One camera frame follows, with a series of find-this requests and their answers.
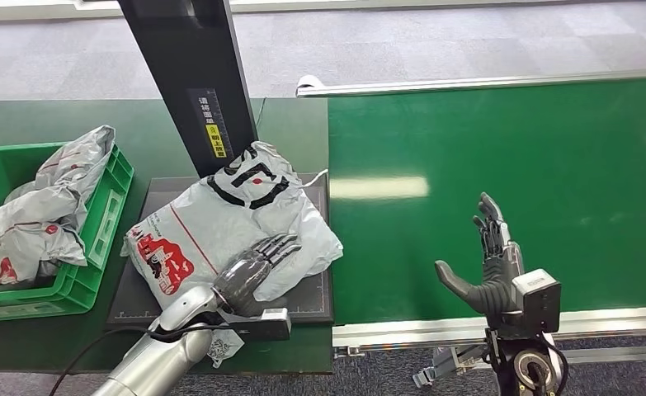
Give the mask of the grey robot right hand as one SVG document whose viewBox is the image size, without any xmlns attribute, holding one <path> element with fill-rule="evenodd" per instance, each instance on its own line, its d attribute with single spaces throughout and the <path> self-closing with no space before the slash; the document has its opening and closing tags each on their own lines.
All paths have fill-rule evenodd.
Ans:
<svg viewBox="0 0 646 396">
<path fill-rule="evenodd" d="M 448 290 L 492 322 L 504 313 L 517 311 L 511 297 L 512 279 L 524 273 L 524 266 L 520 246 L 513 240 L 497 202 L 483 192 L 478 209 L 482 215 L 475 215 L 473 222 L 479 231 L 483 251 L 482 282 L 470 284 L 442 260 L 435 261 L 435 269 Z"/>
</svg>

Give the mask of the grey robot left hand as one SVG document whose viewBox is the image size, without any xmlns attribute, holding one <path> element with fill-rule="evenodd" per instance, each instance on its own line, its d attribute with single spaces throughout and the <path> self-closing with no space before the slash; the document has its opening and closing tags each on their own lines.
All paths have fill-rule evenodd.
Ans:
<svg viewBox="0 0 646 396">
<path fill-rule="evenodd" d="M 261 302 L 255 299 L 254 292 L 276 266 L 301 249 L 297 238 L 295 233 L 280 233 L 255 242 L 234 257 L 211 286 L 220 309 L 254 318 L 266 309 L 284 307 L 284 298 Z"/>
</svg>

